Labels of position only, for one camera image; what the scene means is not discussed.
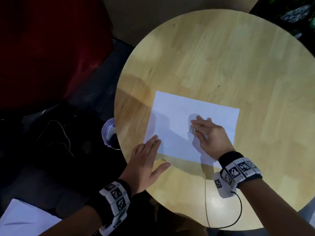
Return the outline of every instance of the person's left hand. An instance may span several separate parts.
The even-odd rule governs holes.
[[[147,189],[170,167],[170,163],[164,162],[152,172],[160,145],[161,140],[154,135],[146,144],[139,144],[132,150],[129,163],[120,176],[130,186],[131,196]]]

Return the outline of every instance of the table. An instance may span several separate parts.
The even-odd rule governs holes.
[[[155,28],[127,60],[115,97],[118,140],[128,161],[144,140],[157,90],[239,108],[235,149],[300,210],[315,196],[314,89],[315,59],[280,27],[232,10],[187,13]],[[212,180],[219,169],[157,158],[155,167],[162,158],[172,163],[148,188],[160,204],[204,226],[227,226],[237,219],[238,198],[222,199]],[[238,192],[243,214],[227,230],[261,228]]]

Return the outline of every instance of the hand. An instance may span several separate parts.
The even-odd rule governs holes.
[[[213,159],[218,160],[223,154],[235,151],[224,128],[214,124],[211,118],[203,120],[197,116],[196,120],[191,120],[191,123],[196,129],[193,134],[199,139],[201,149]]]
[[[147,189],[170,167],[170,163],[164,162],[152,172],[160,145],[161,140],[154,135],[146,144],[139,144],[132,150],[129,163],[120,176],[130,186],[131,196]]]

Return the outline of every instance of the brown wall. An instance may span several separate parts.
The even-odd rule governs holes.
[[[103,0],[113,34],[136,46],[151,30],[178,15],[225,8],[249,12],[258,0]]]

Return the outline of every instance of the white string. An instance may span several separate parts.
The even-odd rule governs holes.
[[[65,130],[64,130],[64,128],[62,127],[62,125],[61,125],[58,121],[56,121],[56,120],[50,120],[50,121],[48,122],[47,127],[46,127],[46,128],[44,129],[44,131],[39,135],[39,137],[38,137],[38,139],[37,139],[36,141],[38,141],[38,140],[41,138],[41,136],[43,135],[43,133],[47,130],[47,128],[48,128],[48,126],[49,126],[49,123],[50,123],[51,121],[55,121],[56,123],[58,123],[58,124],[61,126],[61,129],[62,129],[62,131],[63,131],[63,134],[65,135],[66,139],[67,139],[68,142],[69,142],[69,149],[68,149],[68,147],[67,147],[67,145],[66,145],[65,143],[59,143],[59,144],[65,145],[65,148],[68,150],[68,152],[67,152],[66,154],[70,153],[70,154],[73,156],[73,158],[74,158],[74,155],[73,155],[72,152],[70,151],[70,148],[71,148],[70,139],[67,137],[67,135],[66,135],[66,133],[65,133]]]

